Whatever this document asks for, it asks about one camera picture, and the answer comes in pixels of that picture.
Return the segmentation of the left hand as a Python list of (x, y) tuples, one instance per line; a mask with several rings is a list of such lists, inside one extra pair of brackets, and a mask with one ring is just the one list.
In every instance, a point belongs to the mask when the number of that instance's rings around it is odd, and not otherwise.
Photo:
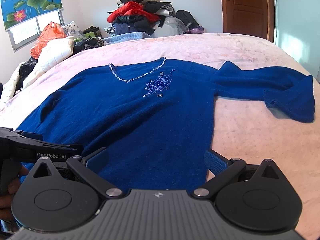
[(21, 182), (20, 177), (28, 174), (26, 167), (22, 166), (18, 177), (13, 179), (8, 186), (8, 194), (0, 197), (0, 218), (1, 220), (12, 220), (11, 203), (14, 195), (20, 188)]

